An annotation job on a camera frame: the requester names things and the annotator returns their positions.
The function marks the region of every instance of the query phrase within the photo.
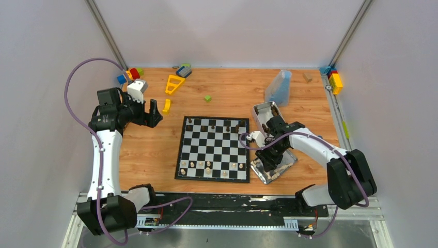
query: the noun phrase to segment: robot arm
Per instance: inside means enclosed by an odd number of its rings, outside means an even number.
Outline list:
[[[122,92],[119,88],[98,91],[99,106],[88,124],[97,133],[103,146],[101,212],[109,232],[135,227],[137,212],[141,207],[155,203],[155,193],[150,184],[131,188],[125,197],[122,197],[119,185],[119,153],[126,126],[132,122],[154,128],[163,119],[153,99],[150,100],[149,113],[145,112],[143,93],[147,86],[146,81],[135,80],[128,86],[128,92]],[[77,214],[91,233],[101,235],[103,232],[96,214],[101,151],[94,136],[92,141],[93,175],[88,201],[77,205]]]
[[[289,148],[302,151],[326,168],[327,184],[310,185],[295,194],[303,200],[304,207],[336,204],[341,209],[347,209],[364,199],[338,154],[349,162],[367,196],[377,191],[365,156],[359,150],[346,151],[328,143],[325,146],[303,124],[287,124],[281,115],[273,116],[262,126],[264,132],[272,138],[271,141],[265,143],[266,139],[260,131],[251,133],[247,139],[256,141],[259,147],[276,140],[274,145],[256,151],[256,156],[262,161],[266,172],[276,168],[283,158],[283,153]]]

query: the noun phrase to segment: small wooden block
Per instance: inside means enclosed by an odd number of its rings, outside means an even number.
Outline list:
[[[306,80],[306,82],[310,82],[312,81],[312,75],[310,75],[309,73],[303,73],[303,78],[304,80]]]

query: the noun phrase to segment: red block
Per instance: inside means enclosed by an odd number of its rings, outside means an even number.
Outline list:
[[[137,71],[137,69],[132,68],[131,70],[129,70],[131,72],[132,75],[132,79],[136,80],[140,78],[140,73]]]

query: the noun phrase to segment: white wall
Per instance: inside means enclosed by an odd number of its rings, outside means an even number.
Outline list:
[[[320,67],[363,0],[96,0],[130,66]]]
[[[437,247],[438,2],[374,1],[337,66],[395,247]]]
[[[0,246],[59,247],[92,168],[91,136],[64,105],[65,81],[82,60],[113,56],[84,1],[2,1],[0,35]],[[80,118],[116,71],[92,62],[73,78]]]

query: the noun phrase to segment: chess board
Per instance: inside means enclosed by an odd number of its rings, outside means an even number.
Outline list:
[[[242,122],[236,133],[236,125]],[[242,133],[249,133],[248,118],[185,116],[175,179],[248,183],[249,150],[239,143]]]

